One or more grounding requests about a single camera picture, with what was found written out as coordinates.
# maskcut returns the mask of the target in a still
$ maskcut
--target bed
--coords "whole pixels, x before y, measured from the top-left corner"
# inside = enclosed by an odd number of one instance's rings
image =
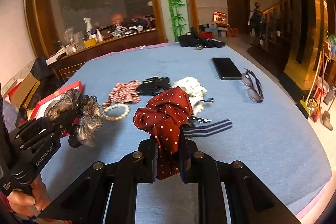
[[[253,71],[262,83],[264,102],[251,101],[241,81],[220,80],[212,57],[230,57],[241,72],[244,68]],[[171,83],[186,76],[197,78],[208,90],[206,97],[215,100],[198,116],[233,122],[233,127],[222,133],[194,138],[200,151],[222,162],[242,161],[293,214],[301,213],[300,217],[306,214],[302,210],[323,194],[331,168],[315,132],[271,79],[229,47],[194,50],[163,44],[110,54],[87,62],[66,85],[80,80],[85,94],[96,95],[102,104],[116,83],[153,76],[169,77]],[[131,113],[125,119],[104,122],[96,132],[94,148],[73,149],[67,138],[61,139],[62,147],[41,172],[52,200],[93,162],[119,161],[149,138],[133,125],[132,117],[150,98],[141,96],[139,103],[130,104]],[[135,221],[198,223],[197,200],[197,185],[184,185],[178,175],[153,185],[139,184]]]

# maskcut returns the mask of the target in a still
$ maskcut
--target floor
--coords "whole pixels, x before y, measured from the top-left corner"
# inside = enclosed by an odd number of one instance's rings
[[[224,41],[227,46],[229,46],[231,49],[238,52],[240,55],[244,56],[248,61],[250,61],[253,65],[255,65],[258,69],[260,69],[263,73],[265,73],[292,100],[292,97],[290,97],[288,92],[282,87],[282,85],[280,85],[279,80],[248,54],[247,50],[253,41],[252,35],[240,34],[238,37],[218,37],[218,40]]]
[[[284,93],[288,95],[288,97],[290,97],[287,91],[280,85],[279,80],[248,54],[247,50],[250,47],[250,43],[253,41],[253,36],[249,34],[241,34],[238,37],[219,37],[218,39],[224,41],[227,46],[238,52],[240,55],[242,55],[252,64],[254,64],[257,68],[259,68],[262,72],[264,72],[270,79],[274,81],[274,83],[276,83],[283,90]],[[322,112],[327,110],[329,106],[322,103]],[[315,131],[325,150],[325,153],[327,154],[332,170],[332,178],[325,187],[325,193],[323,197],[314,205],[314,207],[307,213],[307,215],[300,220],[302,224],[314,223],[320,216],[336,190],[336,103],[331,106],[329,113],[330,122],[335,128],[335,130],[333,131],[330,131],[323,125],[322,118],[320,118],[317,122],[314,122],[310,117],[308,118],[308,122]]]

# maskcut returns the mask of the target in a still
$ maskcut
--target broom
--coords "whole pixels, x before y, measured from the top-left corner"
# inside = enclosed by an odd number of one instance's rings
[[[307,99],[305,101],[304,100],[300,100],[298,103],[296,103],[296,106],[301,111],[301,113],[305,116],[306,119],[308,119],[308,117],[310,116],[310,110],[308,108],[307,102],[308,102],[308,99],[309,99],[309,97],[311,95],[311,92],[313,90],[313,87],[314,87],[314,84],[315,84],[315,80],[316,80],[316,77],[317,77],[317,73],[319,72],[319,67],[320,67],[320,62],[321,62],[321,55],[322,55],[322,51],[320,52],[319,62],[318,62],[317,68],[316,68],[316,73],[315,73],[314,81],[313,81],[313,83],[311,85],[311,88],[310,88],[310,91],[308,93]]]
[[[317,122],[321,112],[322,112],[322,107],[321,107],[321,102],[322,102],[322,95],[323,95],[323,80],[324,80],[324,49],[322,48],[322,54],[323,54],[323,59],[322,59],[322,67],[321,69],[323,69],[322,71],[322,77],[321,77],[321,95],[320,95],[320,102],[319,102],[319,108],[317,109],[317,111],[312,115],[313,121]]]

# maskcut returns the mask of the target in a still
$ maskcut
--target bottle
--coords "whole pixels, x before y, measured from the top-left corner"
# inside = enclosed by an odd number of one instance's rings
[[[102,42],[103,41],[103,36],[101,35],[99,29],[97,29],[97,38],[98,38],[98,42]]]
[[[335,57],[335,54],[336,54],[336,45],[332,45],[331,46],[330,52],[331,52],[331,56]]]
[[[98,41],[98,39],[97,39],[97,31],[94,28],[91,29],[91,38],[96,39],[96,42]]]
[[[92,36],[91,36],[91,29],[92,29],[91,18],[86,17],[86,18],[83,18],[83,20],[85,20],[85,24],[86,24],[86,37],[87,37],[87,39],[90,39],[90,38],[92,38]]]
[[[331,100],[334,98],[335,93],[336,93],[336,87],[335,87],[335,84],[332,83],[332,84],[330,85],[329,92],[328,92],[328,94],[325,96],[323,102],[324,102],[326,105],[329,105],[329,103],[331,102]]]

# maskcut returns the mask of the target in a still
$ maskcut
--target wooden door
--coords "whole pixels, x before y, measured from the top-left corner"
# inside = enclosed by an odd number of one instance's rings
[[[227,17],[230,27],[237,28],[239,33],[248,33],[250,0],[227,0]]]

